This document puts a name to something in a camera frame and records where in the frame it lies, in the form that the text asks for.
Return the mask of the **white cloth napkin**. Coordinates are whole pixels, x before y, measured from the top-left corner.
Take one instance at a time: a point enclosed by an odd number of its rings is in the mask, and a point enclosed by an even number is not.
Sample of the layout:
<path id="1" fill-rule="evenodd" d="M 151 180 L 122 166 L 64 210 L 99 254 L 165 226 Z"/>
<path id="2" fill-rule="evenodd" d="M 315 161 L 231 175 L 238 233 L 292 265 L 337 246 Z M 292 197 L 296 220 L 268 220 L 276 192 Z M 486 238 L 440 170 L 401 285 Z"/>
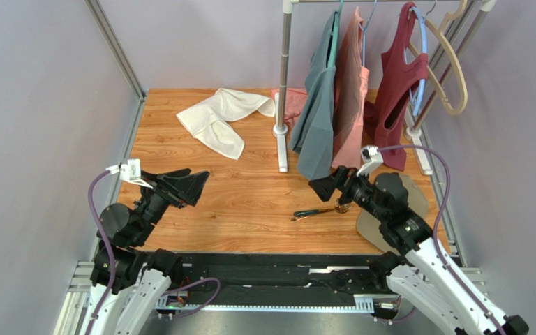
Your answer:
<path id="1" fill-rule="evenodd" d="M 193 138 L 220 155 L 237 160 L 245 142 L 230 124 L 254 112 L 273 117 L 275 109 L 274 100 L 269 97 L 220 88 L 214 95 L 179 112 L 177 119 Z"/>

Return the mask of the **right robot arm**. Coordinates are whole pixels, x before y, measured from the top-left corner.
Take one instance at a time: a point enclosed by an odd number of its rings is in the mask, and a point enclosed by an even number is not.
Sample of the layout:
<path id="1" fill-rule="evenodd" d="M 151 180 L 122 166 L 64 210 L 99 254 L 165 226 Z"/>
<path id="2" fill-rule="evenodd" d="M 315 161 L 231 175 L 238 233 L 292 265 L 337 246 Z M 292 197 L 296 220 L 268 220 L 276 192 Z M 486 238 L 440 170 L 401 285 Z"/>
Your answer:
<path id="1" fill-rule="evenodd" d="M 354 203 L 379 221 L 392 247 L 373 272 L 392 292 L 407 299 L 445 334 L 527 334 L 519 315 L 507 315 L 472 283 L 439 243 L 431 227 L 408 205 L 400 174 L 382 173 L 374 181 L 354 168 L 339 167 L 310 181 L 323 201 L 340 191 L 342 204 Z"/>

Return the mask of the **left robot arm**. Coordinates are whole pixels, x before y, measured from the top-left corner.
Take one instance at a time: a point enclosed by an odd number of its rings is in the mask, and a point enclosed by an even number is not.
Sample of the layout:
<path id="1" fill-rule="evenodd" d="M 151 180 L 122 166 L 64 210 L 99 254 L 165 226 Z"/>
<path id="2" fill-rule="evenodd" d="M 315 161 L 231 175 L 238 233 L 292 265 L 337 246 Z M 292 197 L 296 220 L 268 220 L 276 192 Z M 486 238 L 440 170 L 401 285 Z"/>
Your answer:
<path id="1" fill-rule="evenodd" d="M 114 203 L 96 211 L 95 185 L 108 175 L 140 188 L 132 208 Z M 183 258 L 158 249 L 139 251 L 165 212 L 174 207 L 194 207 L 210 176 L 185 168 L 152 174 L 117 164 L 106 168 L 89 185 L 87 199 L 97 226 L 100 247 L 91 272 L 88 317 L 81 334 L 138 334 L 145 318 L 171 286 L 184 277 Z"/>

